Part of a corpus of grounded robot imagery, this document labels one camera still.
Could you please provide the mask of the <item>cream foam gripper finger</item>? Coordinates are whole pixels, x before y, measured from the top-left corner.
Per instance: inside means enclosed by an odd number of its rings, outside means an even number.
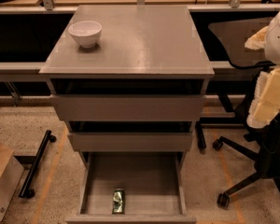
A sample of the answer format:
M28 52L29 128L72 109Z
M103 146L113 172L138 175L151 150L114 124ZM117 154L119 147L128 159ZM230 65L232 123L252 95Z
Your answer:
M270 73L260 73L246 122L249 127L261 129L268 125L279 111L280 66Z
M268 27L265 26L257 31L254 35L249 37L245 42L247 49L258 50L265 47L265 39L268 31Z

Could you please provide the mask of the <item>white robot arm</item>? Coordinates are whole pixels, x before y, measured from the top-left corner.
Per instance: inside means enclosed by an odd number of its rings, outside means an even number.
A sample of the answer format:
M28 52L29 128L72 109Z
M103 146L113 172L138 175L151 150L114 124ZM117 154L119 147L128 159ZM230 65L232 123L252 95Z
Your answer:
M245 47L264 49L265 58L276 64L271 72L259 74L254 99L246 118L249 127L261 129L280 111L280 11L268 26L247 39Z

